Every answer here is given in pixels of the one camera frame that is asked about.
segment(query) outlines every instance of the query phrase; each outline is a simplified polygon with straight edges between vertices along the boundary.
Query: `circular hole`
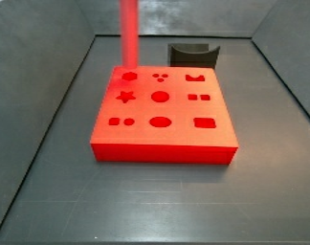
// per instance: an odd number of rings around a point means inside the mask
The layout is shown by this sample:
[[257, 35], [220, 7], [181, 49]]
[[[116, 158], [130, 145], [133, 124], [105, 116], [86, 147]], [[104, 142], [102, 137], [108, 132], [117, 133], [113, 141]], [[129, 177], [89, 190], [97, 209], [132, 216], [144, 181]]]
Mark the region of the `circular hole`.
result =
[[126, 120], [125, 120], [125, 124], [126, 124], [128, 126], [132, 126], [134, 123], [136, 123], [136, 120], [134, 120], [134, 119], [126, 119]]
[[152, 99], [160, 103], [169, 101], [170, 98], [172, 98], [170, 94], [165, 91], [157, 91], [156, 93], [152, 94]]
[[172, 125], [172, 120], [166, 117], [156, 117], [150, 120], [150, 124], [156, 127], [169, 127]]

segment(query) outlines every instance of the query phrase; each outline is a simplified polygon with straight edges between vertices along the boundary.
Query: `red rectangular box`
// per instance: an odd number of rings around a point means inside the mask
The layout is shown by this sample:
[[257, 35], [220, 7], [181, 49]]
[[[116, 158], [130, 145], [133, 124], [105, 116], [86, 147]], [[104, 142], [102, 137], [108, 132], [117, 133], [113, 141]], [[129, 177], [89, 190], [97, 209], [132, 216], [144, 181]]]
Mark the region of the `red rectangular box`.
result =
[[214, 70], [116, 67], [92, 147], [98, 161], [229, 164], [238, 141]]

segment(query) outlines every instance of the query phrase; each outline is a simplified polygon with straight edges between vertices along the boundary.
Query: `shape-shaped hole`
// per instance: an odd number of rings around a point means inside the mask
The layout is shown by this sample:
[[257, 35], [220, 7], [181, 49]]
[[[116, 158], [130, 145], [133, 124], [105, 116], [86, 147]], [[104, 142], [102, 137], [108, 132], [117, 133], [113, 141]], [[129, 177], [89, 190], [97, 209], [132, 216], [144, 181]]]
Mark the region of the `shape-shaped hole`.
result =
[[109, 125], [118, 126], [120, 125], [120, 118], [110, 118]]
[[212, 118], [194, 118], [196, 127], [201, 128], [216, 128], [216, 120]]
[[125, 119], [125, 122], [124, 122], [128, 126], [132, 126], [134, 125], [136, 123], [136, 120], [134, 119]]
[[121, 91], [121, 95], [117, 97], [118, 100], [122, 100], [124, 103], [128, 103], [129, 100], [136, 100], [137, 97], [134, 96], [134, 92], [125, 92]]
[[172, 125], [172, 120], [166, 117], [156, 117], [150, 120], [150, 124], [156, 127], [169, 127]]
[[189, 94], [189, 100], [198, 100], [198, 95]]
[[202, 100], [212, 100], [210, 95], [202, 95]]
[[140, 75], [137, 73], [133, 73], [133, 72], [125, 73], [122, 75], [122, 79], [125, 79], [125, 80], [136, 80], [136, 79], [138, 79], [138, 77], [140, 77]]
[[165, 78], [169, 78], [170, 75], [169, 74], [162, 74], [161, 75], [161, 74], [156, 73], [156, 74], [153, 74], [153, 77], [156, 77], [160, 82], [164, 82], [165, 81]]
[[170, 98], [172, 98], [170, 94], [165, 91], [157, 91], [152, 94], [152, 99], [160, 103], [169, 101]]
[[200, 75], [198, 77], [192, 77], [192, 75], [186, 75], [188, 81], [205, 81], [205, 76]]

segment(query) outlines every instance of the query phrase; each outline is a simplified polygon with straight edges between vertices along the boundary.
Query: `square hole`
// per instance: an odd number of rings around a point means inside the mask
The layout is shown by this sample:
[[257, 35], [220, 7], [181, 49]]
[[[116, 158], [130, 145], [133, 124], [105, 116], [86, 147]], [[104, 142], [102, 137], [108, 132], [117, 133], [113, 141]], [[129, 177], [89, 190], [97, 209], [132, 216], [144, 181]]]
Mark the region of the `square hole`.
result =
[[212, 100], [212, 97], [209, 95], [202, 95], [202, 100]]
[[198, 95], [189, 94], [189, 100], [198, 100]]
[[194, 118], [196, 127], [201, 128], [216, 128], [217, 124], [212, 118]]
[[109, 125], [118, 126], [120, 125], [120, 118], [110, 118]]

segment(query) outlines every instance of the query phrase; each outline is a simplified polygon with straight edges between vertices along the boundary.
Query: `gray wall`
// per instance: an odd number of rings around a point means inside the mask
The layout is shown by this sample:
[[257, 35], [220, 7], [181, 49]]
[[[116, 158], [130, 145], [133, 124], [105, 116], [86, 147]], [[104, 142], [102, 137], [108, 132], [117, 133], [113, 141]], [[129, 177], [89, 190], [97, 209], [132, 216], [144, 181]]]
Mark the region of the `gray wall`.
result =
[[281, 0], [254, 42], [310, 114], [310, 0]]
[[[78, 0], [97, 34], [120, 34], [118, 0]], [[277, 0], [140, 0], [140, 33], [252, 37]]]
[[93, 40], [74, 0], [0, 2], [0, 223]]

